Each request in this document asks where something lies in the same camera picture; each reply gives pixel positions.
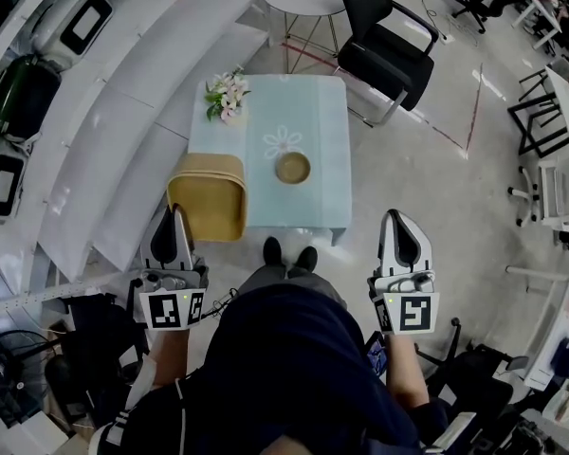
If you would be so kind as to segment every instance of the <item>sleeve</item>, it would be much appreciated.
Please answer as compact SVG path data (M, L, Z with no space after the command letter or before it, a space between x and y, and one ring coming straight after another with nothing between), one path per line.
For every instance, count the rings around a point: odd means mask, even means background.
M174 385L147 393L129 413L123 429L122 453L179 453L182 410Z
M419 439L426 446L432 445L449 427L445 403L440 399L412 409L409 416L419 432Z

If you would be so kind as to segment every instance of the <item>light blue table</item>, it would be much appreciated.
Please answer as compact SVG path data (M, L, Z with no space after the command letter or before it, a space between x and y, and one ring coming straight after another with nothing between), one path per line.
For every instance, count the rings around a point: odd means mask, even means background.
M198 84L189 153L236 155L245 166L247 227L330 228L333 243L352 220L350 139L345 84L331 76L247 76L247 123L209 121L205 84ZM302 184L276 176L285 152L311 164Z

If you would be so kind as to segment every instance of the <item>dark navy shirt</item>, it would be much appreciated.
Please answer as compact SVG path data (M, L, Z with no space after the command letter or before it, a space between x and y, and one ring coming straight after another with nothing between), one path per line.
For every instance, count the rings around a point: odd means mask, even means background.
M338 303L286 283L234 300L204 366L181 388L186 454L259 453L282 435L314 455L377 453L375 442L419 449L420 439L429 445L447 427L439 405L408 413L396 403ZM139 450L141 427L150 423L154 434L175 431L163 440L172 438L178 453L179 406L173 387L148 394L129 416L122 447Z

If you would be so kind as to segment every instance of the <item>wire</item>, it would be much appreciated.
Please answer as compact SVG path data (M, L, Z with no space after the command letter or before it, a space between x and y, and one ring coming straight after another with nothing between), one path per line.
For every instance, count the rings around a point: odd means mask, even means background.
M428 15L428 18L430 19L430 21L432 22L432 24L434 25L434 27L436 28L436 30L438 30L438 32L440 33L440 35L443 36L444 40L447 40L448 37L447 35L450 34L451 31L451 27L455 27L457 28L462 34L469 36L473 41L474 41L474 48L478 48L479 43L478 43L478 39L476 38L476 36L472 33L472 31L466 27L466 26L462 26L460 25L457 21L455 21L455 19L453 17L451 17L450 15L447 15L447 21L449 22L449 31L448 34L446 34L445 32L443 32L438 25L436 24L436 22L434 21L433 17L438 17L438 13L436 13L435 10L433 9L428 9L428 6L426 5L426 2L424 0L421 0L421 4L424 7L424 10L426 11L426 14Z
M52 334L59 334L60 336L64 336L65 334L67 334L67 332L59 332L59 331L56 331L56 330L45 329L44 327L41 327L41 326L38 324L38 322L34 319L34 317L32 317L31 314L26 310L26 307L24 307L24 306L22 305L22 306L21 306L21 309L26 313L26 315L27 315L27 316L29 317L29 319L31 320L31 323L33 323L34 326L35 326L37 329L40 329L40 330L42 330L42 331L44 331L44 332L51 332ZM9 312L8 310L7 310L6 312L7 312L7 314L9 315L10 319L12 320L12 322L13 322L15 325L17 325L17 322L15 322L15 319L12 317L12 315L10 314L10 312Z
M36 320L34 320L34 317L31 316L31 314L26 310L26 307L21 307L23 309L23 311L26 313L26 315L29 317L29 319L31 320L31 323L34 324L34 326L37 329L40 329L44 332L50 332L52 334L59 334L60 336L65 336L67 334L67 332L59 332L57 330L51 330L51 329L45 329L44 327L41 327L38 322Z
M432 22L432 25L436 28L436 30L438 30L438 32L443 36L443 39L447 40L447 36L445 35L445 33L438 28L438 25L436 24L436 22L434 22L434 19L432 17L436 17L438 15L438 13L436 13L434 10L429 9L426 6L426 2L424 2L424 0L421 0L421 5L424 6L424 10L426 11L426 15L428 15L428 18L430 19L430 21Z
M205 319L206 317L221 317L221 311L226 308L229 303L236 298L238 295L238 290L236 288L231 288L228 294L225 297L222 297L219 300L216 300L212 303L212 309L209 310L207 313L202 314L200 319Z

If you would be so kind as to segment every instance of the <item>yellow basket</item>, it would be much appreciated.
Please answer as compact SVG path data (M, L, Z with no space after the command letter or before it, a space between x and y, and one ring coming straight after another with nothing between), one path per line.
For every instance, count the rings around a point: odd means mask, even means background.
M247 223L243 163L234 155L184 155L167 186L169 207L186 213L196 241L240 239Z

